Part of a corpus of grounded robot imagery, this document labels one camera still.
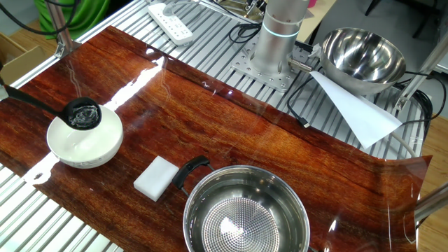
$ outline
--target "black pot handle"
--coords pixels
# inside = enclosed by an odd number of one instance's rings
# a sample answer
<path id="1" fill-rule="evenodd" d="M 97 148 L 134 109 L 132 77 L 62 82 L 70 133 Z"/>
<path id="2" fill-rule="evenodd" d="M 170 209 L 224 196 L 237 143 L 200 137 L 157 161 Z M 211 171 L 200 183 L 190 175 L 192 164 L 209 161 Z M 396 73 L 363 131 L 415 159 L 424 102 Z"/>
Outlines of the black pot handle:
<path id="1" fill-rule="evenodd" d="M 172 180 L 172 183 L 179 189 L 182 190 L 187 196 L 188 193 L 183 189 L 183 182 L 187 178 L 187 176 L 192 172 L 194 169 L 200 167 L 200 166 L 208 166 L 212 171 L 214 169 L 210 165 L 210 160 L 208 160 L 205 156 L 200 155 L 198 157 L 193 158 L 192 160 L 186 162 L 182 168 L 174 175 L 174 178 Z"/>

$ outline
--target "black ladle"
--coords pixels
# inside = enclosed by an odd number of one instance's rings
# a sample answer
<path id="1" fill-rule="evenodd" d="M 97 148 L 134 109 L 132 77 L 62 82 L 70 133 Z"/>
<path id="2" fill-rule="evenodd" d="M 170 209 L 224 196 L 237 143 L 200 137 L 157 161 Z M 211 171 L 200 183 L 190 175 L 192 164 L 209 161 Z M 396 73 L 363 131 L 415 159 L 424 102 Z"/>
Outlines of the black ladle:
<path id="1" fill-rule="evenodd" d="M 8 96 L 13 99 L 34 105 L 61 118 L 64 123 L 75 130 L 91 130 L 101 122 L 101 109 L 98 104 L 89 97 L 74 99 L 73 101 L 70 101 L 62 111 L 58 112 L 49 105 L 44 104 L 42 101 L 39 101 L 31 95 L 15 89 L 14 87 L 2 85 L 0 88 L 4 88 L 8 93 Z"/>

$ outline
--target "green object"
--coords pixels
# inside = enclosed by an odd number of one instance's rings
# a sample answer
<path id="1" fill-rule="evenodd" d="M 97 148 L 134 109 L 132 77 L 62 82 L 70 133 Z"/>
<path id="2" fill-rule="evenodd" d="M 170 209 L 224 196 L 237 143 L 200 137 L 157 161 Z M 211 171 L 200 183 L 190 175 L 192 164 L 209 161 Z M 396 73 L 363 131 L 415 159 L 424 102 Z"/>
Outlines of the green object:
<path id="1" fill-rule="evenodd" d="M 110 0 L 82 0 L 76 8 L 75 16 L 69 25 L 69 32 L 72 39 L 77 39 L 86 31 L 90 30 L 97 23 L 101 22 L 106 15 Z M 61 4 L 73 4 L 74 0 L 59 0 Z M 43 32 L 53 32 L 55 28 L 51 22 L 44 0 L 34 0 L 34 4 L 39 11 L 39 22 Z M 65 21 L 70 18 L 71 7 L 62 7 Z M 55 39 L 56 35 L 45 36 L 47 39 Z"/>

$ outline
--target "stainless steel bowl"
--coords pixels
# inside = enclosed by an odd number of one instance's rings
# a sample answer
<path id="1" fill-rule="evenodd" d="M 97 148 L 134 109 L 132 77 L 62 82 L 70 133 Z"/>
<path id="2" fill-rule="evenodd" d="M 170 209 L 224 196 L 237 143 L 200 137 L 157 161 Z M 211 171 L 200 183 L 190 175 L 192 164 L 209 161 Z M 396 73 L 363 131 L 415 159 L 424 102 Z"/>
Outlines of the stainless steel bowl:
<path id="1" fill-rule="evenodd" d="M 406 71 L 405 58 L 386 39 L 355 28 L 325 37 L 321 53 L 325 75 L 354 95 L 370 95 L 395 84 Z"/>
<path id="2" fill-rule="evenodd" d="M 231 166 L 203 178 L 183 214 L 189 251 L 308 250 L 309 221 L 293 189 L 278 176 Z"/>

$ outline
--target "metal grating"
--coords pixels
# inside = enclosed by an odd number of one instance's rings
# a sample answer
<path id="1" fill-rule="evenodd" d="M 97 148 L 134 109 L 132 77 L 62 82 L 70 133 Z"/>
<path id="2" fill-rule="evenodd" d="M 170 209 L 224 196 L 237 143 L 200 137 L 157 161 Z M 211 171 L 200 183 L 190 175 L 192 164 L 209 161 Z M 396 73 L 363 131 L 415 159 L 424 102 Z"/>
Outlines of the metal grating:
<path id="1" fill-rule="evenodd" d="M 79 41 L 86 42 L 105 27 L 113 25 L 285 112 L 288 112 L 286 100 L 292 91 L 309 76 L 300 73 L 291 90 L 280 93 L 233 71 L 230 66 L 231 60 L 246 45 L 231 43 L 227 34 L 236 24 L 245 22 L 245 19 L 230 17 L 211 4 L 202 2 L 200 5 L 184 6 L 175 10 L 194 36 L 193 43 L 179 47 L 169 41 L 163 31 L 152 21 L 146 7 L 147 3 L 143 0 L 129 3 L 81 36 Z M 312 66 L 318 63 L 317 59 L 308 59 L 306 52 L 300 52 L 296 56 Z M 21 87 L 58 60 L 56 57 L 51 57 L 12 86 Z M 420 119 L 421 110 L 415 101 L 408 102 L 400 113 L 393 110 L 393 104 L 388 101 L 397 93 L 397 90 L 389 89 L 378 97 L 367 98 L 402 121 Z M 386 159 L 410 158 L 407 151 L 390 137 L 363 150 L 333 103 L 314 81 L 298 92 L 293 103 L 296 112 L 304 116 L 313 127 L 370 155 Z M 421 153 L 422 123 L 406 125 L 398 129 L 396 133 L 409 142 L 416 153 Z M 11 170 L 0 165 L 0 251 L 116 252 L 123 250 L 37 191 L 32 185 L 25 183 Z"/>

